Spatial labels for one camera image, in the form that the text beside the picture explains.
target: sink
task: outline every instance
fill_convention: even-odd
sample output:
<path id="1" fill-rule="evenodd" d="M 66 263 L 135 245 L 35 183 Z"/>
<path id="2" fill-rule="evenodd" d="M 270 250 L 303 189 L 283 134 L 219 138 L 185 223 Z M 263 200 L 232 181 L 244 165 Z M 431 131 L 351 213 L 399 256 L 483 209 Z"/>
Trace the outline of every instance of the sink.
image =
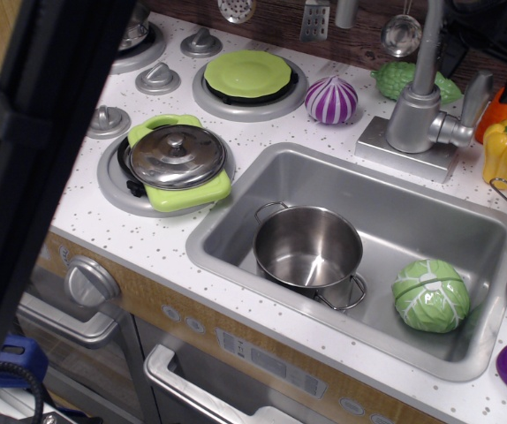
<path id="1" fill-rule="evenodd" d="M 254 214 L 271 201 L 320 206 L 361 236 L 357 269 L 367 296 L 344 312 L 266 280 L 252 251 Z M 507 306 L 507 215 L 293 143 L 266 148 L 190 235 L 199 267 L 444 380 L 463 382 L 487 368 Z M 457 329 L 408 327 L 391 284 L 412 261 L 441 259 L 462 276 L 471 311 Z M 354 290 L 353 296 L 359 296 Z"/>

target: oven door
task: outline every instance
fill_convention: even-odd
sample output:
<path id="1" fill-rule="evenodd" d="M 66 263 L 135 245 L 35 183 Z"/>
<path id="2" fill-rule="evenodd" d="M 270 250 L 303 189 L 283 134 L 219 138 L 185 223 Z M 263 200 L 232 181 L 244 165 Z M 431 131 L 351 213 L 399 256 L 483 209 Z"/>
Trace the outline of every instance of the oven door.
<path id="1" fill-rule="evenodd" d="M 333 424 L 179 338 L 136 324 L 163 424 Z"/>
<path id="2" fill-rule="evenodd" d="M 64 280 L 36 267 L 17 312 L 17 330 L 49 357 L 44 379 L 58 403 L 115 424 L 159 424 L 133 317 L 105 303 L 79 307 Z"/>

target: toy onion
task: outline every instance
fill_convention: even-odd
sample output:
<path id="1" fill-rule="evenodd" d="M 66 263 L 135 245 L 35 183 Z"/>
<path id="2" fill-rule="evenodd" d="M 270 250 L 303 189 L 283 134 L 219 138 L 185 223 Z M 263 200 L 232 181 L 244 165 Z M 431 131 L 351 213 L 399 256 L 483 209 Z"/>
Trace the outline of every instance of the toy onion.
<path id="1" fill-rule="evenodd" d="M 306 92 L 306 111 L 324 124 L 346 122 L 357 105 L 356 90 L 337 76 L 319 79 Z"/>

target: stainless steel pot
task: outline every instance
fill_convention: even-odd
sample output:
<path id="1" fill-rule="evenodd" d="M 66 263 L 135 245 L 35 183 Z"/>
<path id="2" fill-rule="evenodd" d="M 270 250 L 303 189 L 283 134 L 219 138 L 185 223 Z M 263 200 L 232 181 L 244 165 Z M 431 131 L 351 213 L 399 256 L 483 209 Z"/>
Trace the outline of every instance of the stainless steel pot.
<path id="1" fill-rule="evenodd" d="M 132 16 L 122 36 L 120 51 L 137 46 L 148 36 L 150 10 L 145 4 L 137 2 L 133 8 Z"/>
<path id="2" fill-rule="evenodd" d="M 283 208 L 262 221 L 259 213 L 272 205 Z M 365 283 L 356 276 L 363 246 L 346 219 L 325 208 L 287 207 L 281 201 L 263 205 L 255 218 L 260 227 L 253 254 L 269 280 L 335 310 L 350 309 L 364 299 Z M 361 295 L 346 305 L 354 283 Z"/>

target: black frame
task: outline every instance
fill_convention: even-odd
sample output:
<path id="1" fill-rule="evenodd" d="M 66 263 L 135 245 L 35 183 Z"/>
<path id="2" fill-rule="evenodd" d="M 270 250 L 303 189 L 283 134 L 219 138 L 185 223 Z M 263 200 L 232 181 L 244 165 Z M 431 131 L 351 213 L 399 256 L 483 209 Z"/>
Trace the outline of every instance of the black frame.
<path id="1" fill-rule="evenodd" d="M 22 0 L 0 72 L 0 349 L 135 0 Z"/>

